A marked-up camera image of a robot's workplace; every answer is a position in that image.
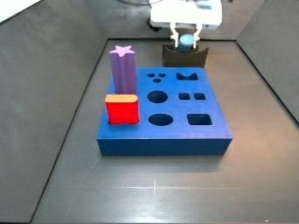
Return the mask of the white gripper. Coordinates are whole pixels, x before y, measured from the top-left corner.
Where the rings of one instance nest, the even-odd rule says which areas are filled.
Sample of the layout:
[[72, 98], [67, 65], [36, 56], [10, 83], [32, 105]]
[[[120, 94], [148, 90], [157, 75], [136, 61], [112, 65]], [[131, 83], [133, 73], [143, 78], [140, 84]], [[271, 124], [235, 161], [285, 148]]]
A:
[[149, 0], [149, 23], [153, 27], [169, 27], [175, 48], [179, 46], [177, 28], [195, 25], [192, 48], [196, 48], [203, 29], [216, 29], [221, 23], [220, 0]]

